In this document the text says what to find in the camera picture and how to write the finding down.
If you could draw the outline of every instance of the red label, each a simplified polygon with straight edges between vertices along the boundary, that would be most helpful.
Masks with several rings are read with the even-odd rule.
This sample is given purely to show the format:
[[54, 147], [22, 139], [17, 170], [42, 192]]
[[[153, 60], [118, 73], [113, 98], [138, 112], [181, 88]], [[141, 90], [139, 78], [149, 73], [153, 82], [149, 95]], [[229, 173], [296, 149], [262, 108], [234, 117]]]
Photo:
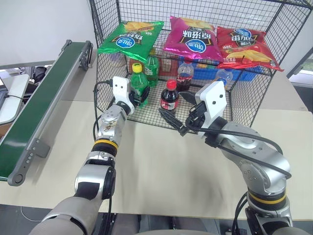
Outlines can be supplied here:
[[177, 75], [177, 81], [178, 82], [190, 81], [191, 79], [192, 79], [192, 76], [181, 77], [179, 74]]
[[163, 99], [161, 99], [161, 107], [163, 109], [167, 109], [167, 110], [173, 110], [178, 106], [178, 100], [176, 100], [174, 103], [169, 103]]

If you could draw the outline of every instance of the plastic bottle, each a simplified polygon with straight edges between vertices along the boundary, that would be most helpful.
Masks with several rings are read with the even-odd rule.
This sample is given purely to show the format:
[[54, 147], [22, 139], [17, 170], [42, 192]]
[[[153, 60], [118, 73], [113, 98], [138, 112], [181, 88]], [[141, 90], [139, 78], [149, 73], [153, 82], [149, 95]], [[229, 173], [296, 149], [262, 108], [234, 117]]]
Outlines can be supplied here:
[[[134, 88], [137, 96], [141, 97], [145, 88], [149, 86], [149, 82], [146, 75], [142, 73], [142, 65], [140, 63], [133, 63], [132, 69], [131, 86]], [[145, 106], [147, 103], [148, 99], [141, 103], [140, 107]]]
[[[149, 53], [149, 55], [155, 55], [156, 50], [153, 47]], [[158, 58], [149, 56], [147, 63], [145, 64], [145, 74], [149, 81], [150, 87], [155, 87], [158, 81], [158, 71], [160, 68], [160, 64], [158, 62]]]
[[194, 67], [191, 61], [184, 61], [178, 68], [177, 91], [187, 91], [190, 87], [191, 79], [194, 76]]
[[232, 74], [231, 70], [222, 69], [222, 70], [217, 71], [214, 81], [224, 82], [224, 87], [226, 89], [227, 84], [229, 84], [232, 79], [233, 79], [233, 74]]
[[176, 108], [178, 106], [179, 94], [176, 91], [176, 81], [170, 79], [166, 82], [166, 89], [161, 93], [161, 108], [170, 111], [175, 114]]

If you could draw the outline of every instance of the beige table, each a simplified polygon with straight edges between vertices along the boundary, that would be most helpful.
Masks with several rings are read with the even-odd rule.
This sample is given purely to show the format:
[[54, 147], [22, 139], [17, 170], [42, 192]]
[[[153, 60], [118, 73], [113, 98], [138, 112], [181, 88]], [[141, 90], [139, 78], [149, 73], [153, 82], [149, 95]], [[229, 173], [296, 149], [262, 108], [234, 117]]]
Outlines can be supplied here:
[[[313, 119], [301, 111], [305, 107], [300, 98], [278, 74], [277, 84], [289, 92], [284, 97], [289, 102], [276, 97], [271, 107], [259, 111], [253, 126], [279, 143], [291, 164], [287, 191], [293, 219], [313, 219]], [[76, 76], [43, 133], [51, 145], [48, 158], [34, 160], [20, 187], [0, 182], [0, 203], [53, 208], [73, 195], [75, 176], [93, 144], [95, 69]], [[295, 111], [275, 110], [275, 105], [285, 103]], [[113, 212], [233, 218], [246, 191], [235, 164], [196, 135], [183, 138], [173, 130], [132, 121], [123, 130], [116, 171]], [[100, 211], [107, 209], [104, 202]]]

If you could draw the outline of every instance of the bag of potato chips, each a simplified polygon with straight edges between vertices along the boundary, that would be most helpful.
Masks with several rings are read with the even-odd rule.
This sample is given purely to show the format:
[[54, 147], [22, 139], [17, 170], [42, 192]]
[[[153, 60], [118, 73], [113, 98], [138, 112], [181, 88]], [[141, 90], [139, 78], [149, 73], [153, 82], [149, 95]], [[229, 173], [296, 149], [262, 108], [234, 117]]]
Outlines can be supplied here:
[[98, 54], [121, 52], [146, 63], [163, 25], [163, 21], [120, 23], [98, 48]]
[[214, 27], [207, 22], [170, 17], [172, 31], [164, 44], [164, 51], [190, 59], [222, 61]]
[[283, 71], [264, 41], [266, 33], [245, 28], [217, 28], [217, 41], [223, 62], [219, 69], [244, 69], [264, 66]]

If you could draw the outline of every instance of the wire mesh basket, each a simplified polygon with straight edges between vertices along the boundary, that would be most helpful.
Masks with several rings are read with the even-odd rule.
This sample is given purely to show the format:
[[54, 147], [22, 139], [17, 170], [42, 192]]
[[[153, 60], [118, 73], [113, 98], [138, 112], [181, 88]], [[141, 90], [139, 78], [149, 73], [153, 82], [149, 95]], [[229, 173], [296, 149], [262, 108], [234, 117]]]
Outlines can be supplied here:
[[[164, 27], [154, 47], [161, 63], [159, 83], [151, 88], [149, 103], [136, 109], [128, 117], [150, 125], [171, 128], [160, 116], [160, 95], [166, 81], [175, 79], [177, 68], [183, 58], [163, 51], [170, 33], [170, 16], [185, 17], [209, 22], [214, 26], [249, 28], [267, 32], [265, 41], [280, 64], [293, 44], [296, 36], [312, 11], [312, 2], [305, 0], [89, 0], [97, 46], [121, 23], [127, 21], [164, 21]], [[113, 76], [130, 77], [133, 61], [122, 54], [99, 54], [97, 61], [97, 82]], [[207, 68], [217, 66], [212, 60], [199, 60], [196, 66]], [[264, 67], [234, 70], [236, 74], [226, 89], [227, 107], [224, 118], [251, 126], [275, 71]], [[209, 73], [198, 74], [193, 79], [190, 91], [196, 92], [212, 82]], [[98, 86], [95, 108], [103, 111], [112, 103], [112, 90], [106, 85]], [[176, 118], [184, 122], [191, 104], [180, 99]]]

